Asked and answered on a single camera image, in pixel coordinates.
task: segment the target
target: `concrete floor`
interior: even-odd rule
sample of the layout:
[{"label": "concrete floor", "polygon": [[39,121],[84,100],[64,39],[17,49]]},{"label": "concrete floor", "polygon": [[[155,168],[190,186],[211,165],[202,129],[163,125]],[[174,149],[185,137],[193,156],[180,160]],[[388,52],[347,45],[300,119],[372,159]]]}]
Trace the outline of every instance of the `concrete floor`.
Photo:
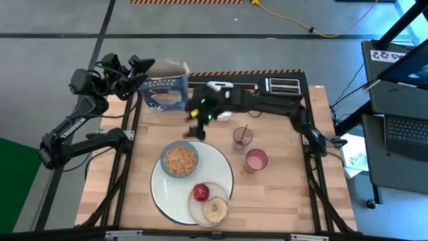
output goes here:
[{"label": "concrete floor", "polygon": [[[406,11],[413,0],[400,0]],[[265,0],[265,7],[313,24],[319,31],[338,33],[352,25],[371,3],[337,3],[334,0]],[[2,33],[99,33],[107,0],[0,0],[0,136],[38,148],[41,136],[70,113],[76,96],[67,84],[76,68],[89,64],[96,39],[1,38]],[[186,61],[194,72],[301,68],[309,84],[324,85],[334,102],[362,64],[360,41],[381,35],[398,20],[396,6],[379,3],[355,27],[352,39],[105,39],[100,56],[114,52],[125,62],[141,58]],[[426,22],[412,24],[419,29]],[[129,5],[117,0],[107,33],[246,33],[306,34],[300,26],[275,18],[250,5]],[[409,38],[406,30],[402,37]],[[364,69],[350,89],[365,83]],[[368,99],[360,95],[347,102],[338,115],[351,113]],[[74,141],[95,131],[100,120],[84,125]],[[68,167],[82,160],[73,159]],[[16,232],[32,230],[51,172],[41,167],[30,191]],[[74,225],[84,186],[83,169],[62,175],[46,224],[47,229]],[[428,196],[382,188],[384,205],[365,208],[372,197],[368,176],[349,180],[348,186],[358,230],[373,236],[428,239]],[[144,240],[181,240],[144,237]]]}]

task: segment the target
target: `hazard stripe tape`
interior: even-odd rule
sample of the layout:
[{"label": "hazard stripe tape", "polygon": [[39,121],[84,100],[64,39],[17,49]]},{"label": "hazard stripe tape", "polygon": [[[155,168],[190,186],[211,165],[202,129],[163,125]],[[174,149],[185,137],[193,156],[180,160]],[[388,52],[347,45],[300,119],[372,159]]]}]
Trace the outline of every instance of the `hazard stripe tape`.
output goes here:
[{"label": "hazard stripe tape", "polygon": [[130,0],[131,4],[242,4],[245,0]]},{"label": "hazard stripe tape", "polygon": [[222,76],[235,74],[281,74],[281,73],[303,73],[303,70],[242,70],[242,71],[217,71],[217,72],[196,72],[189,76]]}]

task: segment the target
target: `wooden tabletop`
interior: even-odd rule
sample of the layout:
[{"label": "wooden tabletop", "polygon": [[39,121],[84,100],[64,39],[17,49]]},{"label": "wooden tabletop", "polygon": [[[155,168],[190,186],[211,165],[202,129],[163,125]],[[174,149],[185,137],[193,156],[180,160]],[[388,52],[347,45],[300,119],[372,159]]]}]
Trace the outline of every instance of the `wooden tabletop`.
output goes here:
[{"label": "wooden tabletop", "polygon": [[[324,87],[310,86],[309,90],[316,127],[324,135],[334,135]],[[125,102],[115,96],[110,96],[108,101],[110,108],[105,115],[123,114]],[[182,226],[164,217],[152,200],[150,176],[162,150],[169,143],[180,140],[188,130],[184,117],[184,112],[151,112],[143,103],[124,197],[121,228],[314,232],[300,136],[293,130],[287,117],[266,113],[259,118],[243,113],[233,114],[229,121],[212,122],[205,128],[205,142],[218,148],[233,170],[235,183],[227,219],[215,228],[204,228]],[[119,127],[121,122],[122,119],[103,119],[101,129]],[[263,149],[269,158],[267,167],[252,175],[243,171],[245,153],[236,153],[232,148],[233,131],[245,125],[253,133],[253,141],[246,151],[252,148]],[[333,148],[328,148],[328,151],[339,154]],[[93,160],[76,224],[86,221],[106,195],[113,157],[114,151],[109,151]],[[334,156],[327,156],[322,161],[329,200],[345,222],[356,230],[342,163]],[[116,200],[111,205],[109,224],[112,223],[115,207]],[[318,209],[322,229],[326,230],[324,209],[319,199]]]}]

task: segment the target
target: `paper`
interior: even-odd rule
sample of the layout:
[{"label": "paper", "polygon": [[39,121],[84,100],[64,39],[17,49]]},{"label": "paper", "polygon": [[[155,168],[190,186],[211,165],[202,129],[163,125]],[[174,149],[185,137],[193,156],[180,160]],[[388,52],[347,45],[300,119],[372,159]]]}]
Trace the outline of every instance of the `paper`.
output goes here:
[{"label": "paper", "polygon": [[342,154],[345,162],[344,166],[361,171],[368,171],[364,137],[345,134],[341,138],[348,141],[348,143],[342,147]]},{"label": "paper", "polygon": [[361,172],[361,170],[357,170],[351,167],[345,167],[343,170],[347,179],[351,179]]},{"label": "paper", "polygon": [[390,51],[370,50],[370,55],[373,61],[395,63],[406,54]]}]

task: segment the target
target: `red apple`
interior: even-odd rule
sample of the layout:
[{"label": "red apple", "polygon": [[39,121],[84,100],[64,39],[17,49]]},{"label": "red apple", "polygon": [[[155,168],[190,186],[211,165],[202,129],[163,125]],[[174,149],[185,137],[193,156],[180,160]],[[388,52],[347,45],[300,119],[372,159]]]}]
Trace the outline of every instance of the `red apple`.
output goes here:
[{"label": "red apple", "polygon": [[205,202],[209,197],[209,189],[204,183],[197,184],[193,187],[193,198],[198,202]]}]

